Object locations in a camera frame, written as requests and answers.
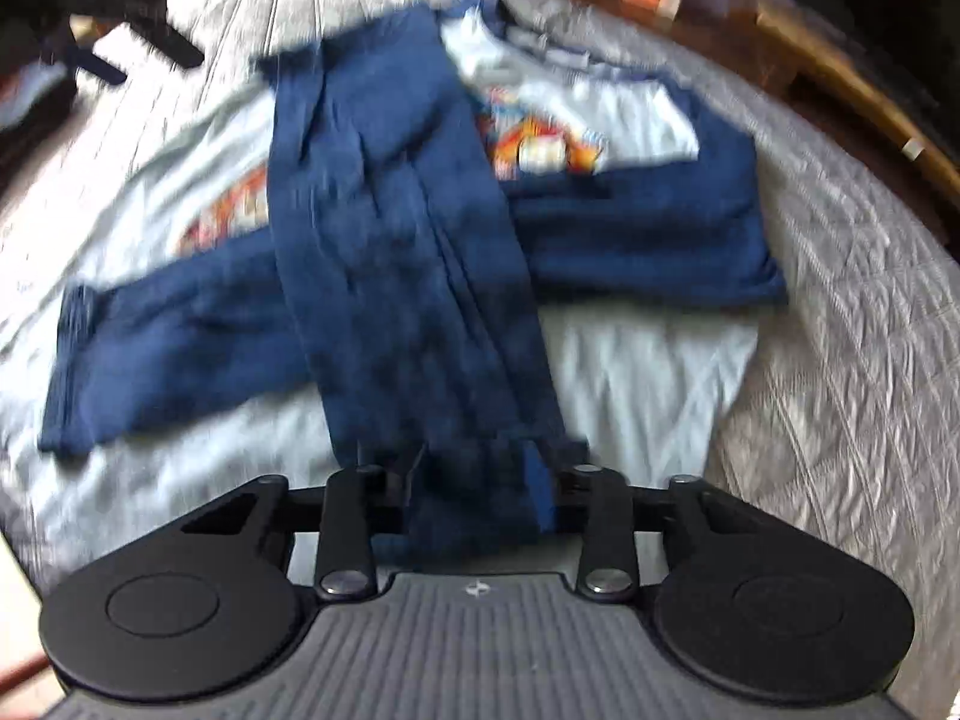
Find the blue raglan graphic shirt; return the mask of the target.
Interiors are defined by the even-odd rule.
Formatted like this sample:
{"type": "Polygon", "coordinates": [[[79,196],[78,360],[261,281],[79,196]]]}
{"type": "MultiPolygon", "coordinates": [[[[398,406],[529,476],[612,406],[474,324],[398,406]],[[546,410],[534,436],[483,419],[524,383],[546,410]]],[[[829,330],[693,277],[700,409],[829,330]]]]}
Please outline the blue raglan graphic shirt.
{"type": "Polygon", "coordinates": [[[67,271],[36,450],[214,472],[231,416],[311,394],[319,473],[226,489],[427,444],[420,520],[376,554],[489,556],[544,535],[524,440],[701,472],[787,297],[754,140],[698,94],[498,0],[410,5],[263,57],[128,179],[67,271]]]}

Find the wooden TV cabinet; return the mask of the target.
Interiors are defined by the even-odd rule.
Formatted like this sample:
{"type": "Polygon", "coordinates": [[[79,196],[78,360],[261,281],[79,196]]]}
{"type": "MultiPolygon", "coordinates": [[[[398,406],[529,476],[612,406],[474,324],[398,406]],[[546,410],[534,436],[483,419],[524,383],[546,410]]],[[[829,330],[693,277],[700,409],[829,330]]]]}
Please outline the wooden TV cabinet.
{"type": "Polygon", "coordinates": [[[865,164],[952,254],[958,166],[835,44],[786,8],[731,0],[724,18],[683,7],[675,20],[625,0],[574,0],[669,37],[779,99],[865,164]]]}

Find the silver quilted table cover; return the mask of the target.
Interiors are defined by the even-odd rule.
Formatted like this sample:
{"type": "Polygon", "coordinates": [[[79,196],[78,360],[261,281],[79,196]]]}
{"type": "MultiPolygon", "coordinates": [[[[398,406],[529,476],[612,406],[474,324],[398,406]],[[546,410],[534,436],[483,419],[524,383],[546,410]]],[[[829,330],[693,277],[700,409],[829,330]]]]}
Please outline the silver quilted table cover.
{"type": "MultiPolygon", "coordinates": [[[[67,271],[122,182],[236,91],[257,52],[405,2],[171,0],[206,67],[179,73],[113,32],[104,54],[125,85],[82,80],[71,121],[14,174],[2,199],[2,530],[36,589],[249,473],[319,473],[293,442],[319,421],[311,394],[231,416],[241,450],[214,472],[189,475],[169,445],[125,450],[117,468],[39,455],[53,326],[67,271]]],[[[866,166],[724,68],[565,0],[508,5],[563,43],[667,71],[754,135],[789,304],[763,322],[708,475],[900,583],[916,634],[893,694],[918,717],[946,717],[958,689],[957,262],[866,166]]]]}

